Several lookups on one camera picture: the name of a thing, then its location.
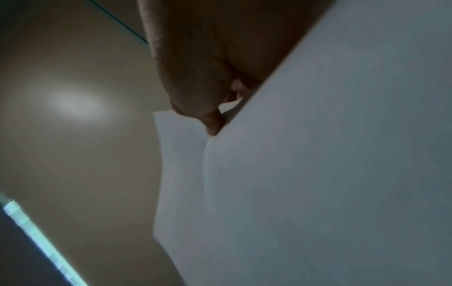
human hand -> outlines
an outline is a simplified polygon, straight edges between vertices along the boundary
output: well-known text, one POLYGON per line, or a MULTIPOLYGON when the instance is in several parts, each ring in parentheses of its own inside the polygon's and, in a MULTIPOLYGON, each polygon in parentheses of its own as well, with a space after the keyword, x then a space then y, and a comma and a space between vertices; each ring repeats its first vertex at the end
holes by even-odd
POLYGON ((218 106, 263 82, 307 30, 308 2, 138 0, 175 112, 216 135, 225 123, 218 106))

paper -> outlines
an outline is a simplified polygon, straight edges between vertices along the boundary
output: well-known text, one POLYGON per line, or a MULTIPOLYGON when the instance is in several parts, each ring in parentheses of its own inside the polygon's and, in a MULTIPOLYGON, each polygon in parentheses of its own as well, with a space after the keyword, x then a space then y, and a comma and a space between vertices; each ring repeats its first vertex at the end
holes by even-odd
POLYGON ((218 136, 155 115, 188 286, 452 285, 450 15, 339 0, 218 136))

skin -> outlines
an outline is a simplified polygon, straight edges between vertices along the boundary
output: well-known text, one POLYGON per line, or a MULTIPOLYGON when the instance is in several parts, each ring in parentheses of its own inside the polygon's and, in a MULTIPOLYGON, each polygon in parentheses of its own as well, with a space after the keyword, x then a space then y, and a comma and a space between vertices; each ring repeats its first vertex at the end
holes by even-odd
POLYGON ((138 0, 159 77, 178 114, 210 135, 218 106, 262 83, 309 27, 312 0, 138 0))

hand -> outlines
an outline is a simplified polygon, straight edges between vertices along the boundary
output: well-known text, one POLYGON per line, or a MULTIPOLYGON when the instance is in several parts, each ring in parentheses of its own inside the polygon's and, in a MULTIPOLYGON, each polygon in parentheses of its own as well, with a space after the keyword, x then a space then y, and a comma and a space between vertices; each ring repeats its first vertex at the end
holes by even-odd
POLYGON ((309 2, 138 0, 173 109, 216 135, 224 125, 218 106, 271 74, 306 32, 309 2))

glossy surface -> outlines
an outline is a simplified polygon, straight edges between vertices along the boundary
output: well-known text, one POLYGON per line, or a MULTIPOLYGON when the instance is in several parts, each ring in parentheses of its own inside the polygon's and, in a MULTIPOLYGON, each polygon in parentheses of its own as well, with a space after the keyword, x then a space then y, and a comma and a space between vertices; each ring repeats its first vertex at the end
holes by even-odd
POLYGON ((179 285, 152 237, 169 109, 147 46, 85 1, 41 1, 0 44, 0 188, 89 285, 179 285))

